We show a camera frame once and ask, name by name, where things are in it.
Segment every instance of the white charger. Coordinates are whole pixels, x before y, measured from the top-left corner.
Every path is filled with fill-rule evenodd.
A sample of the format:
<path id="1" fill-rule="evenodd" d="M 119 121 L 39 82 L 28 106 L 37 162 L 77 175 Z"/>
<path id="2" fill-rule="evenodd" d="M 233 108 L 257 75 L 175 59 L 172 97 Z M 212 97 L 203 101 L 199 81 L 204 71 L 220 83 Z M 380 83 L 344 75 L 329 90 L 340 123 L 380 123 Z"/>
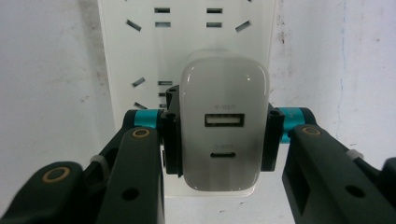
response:
<path id="1" fill-rule="evenodd" d="M 183 175 L 193 189 L 235 191 L 256 183 L 269 77 L 259 63 L 226 50 L 190 56 L 180 83 Z"/>

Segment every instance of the scratched white surface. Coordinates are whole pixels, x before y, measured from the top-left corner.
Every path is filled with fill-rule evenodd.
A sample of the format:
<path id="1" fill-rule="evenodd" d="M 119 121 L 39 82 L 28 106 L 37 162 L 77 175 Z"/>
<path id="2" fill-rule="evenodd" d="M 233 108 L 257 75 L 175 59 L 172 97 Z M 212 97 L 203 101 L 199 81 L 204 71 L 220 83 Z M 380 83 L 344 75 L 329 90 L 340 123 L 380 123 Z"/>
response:
<path id="1" fill-rule="evenodd" d="M 276 106 L 319 124 L 380 168 L 396 156 L 396 3 L 277 1 L 270 63 Z M 0 213 L 53 161 L 87 165 L 115 133 L 97 4 L 0 1 Z M 292 223 L 276 172 L 245 198 L 166 199 L 167 223 Z"/>

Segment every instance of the usb-a port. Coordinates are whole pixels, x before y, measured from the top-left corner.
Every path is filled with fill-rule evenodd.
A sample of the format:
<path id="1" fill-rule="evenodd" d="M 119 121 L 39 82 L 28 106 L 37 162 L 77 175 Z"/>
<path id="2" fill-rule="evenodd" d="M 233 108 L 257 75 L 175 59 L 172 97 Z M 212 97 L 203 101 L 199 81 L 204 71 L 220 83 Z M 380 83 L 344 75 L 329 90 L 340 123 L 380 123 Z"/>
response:
<path id="1" fill-rule="evenodd" d="M 205 127 L 243 127 L 244 114 L 205 114 Z"/>

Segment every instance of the power adapter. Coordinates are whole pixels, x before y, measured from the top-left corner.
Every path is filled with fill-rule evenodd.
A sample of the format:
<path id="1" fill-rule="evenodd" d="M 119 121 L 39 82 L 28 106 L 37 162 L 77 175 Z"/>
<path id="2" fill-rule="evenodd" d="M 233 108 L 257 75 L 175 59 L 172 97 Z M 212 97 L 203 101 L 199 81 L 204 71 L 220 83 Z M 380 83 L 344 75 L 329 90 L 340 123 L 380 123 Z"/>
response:
<path id="1" fill-rule="evenodd" d="M 259 63 L 227 50 L 190 56 L 180 83 L 183 174 L 202 191 L 256 183 L 268 110 L 269 77 Z"/>

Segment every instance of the teal tape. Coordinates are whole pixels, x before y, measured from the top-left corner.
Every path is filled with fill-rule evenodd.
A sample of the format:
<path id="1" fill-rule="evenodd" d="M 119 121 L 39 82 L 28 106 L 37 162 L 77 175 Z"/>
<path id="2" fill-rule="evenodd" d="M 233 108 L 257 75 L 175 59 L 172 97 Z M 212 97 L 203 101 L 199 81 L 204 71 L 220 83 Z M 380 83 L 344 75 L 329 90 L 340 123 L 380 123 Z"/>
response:
<path id="1" fill-rule="evenodd" d="M 134 126 L 156 129 L 158 111 L 156 109 L 137 110 L 134 115 Z"/>
<path id="2" fill-rule="evenodd" d="M 290 139 L 288 133 L 297 125 L 305 124 L 303 111 L 298 107 L 280 107 L 280 111 L 285 114 L 285 121 L 283 122 L 283 136 L 281 143 L 289 143 Z"/>

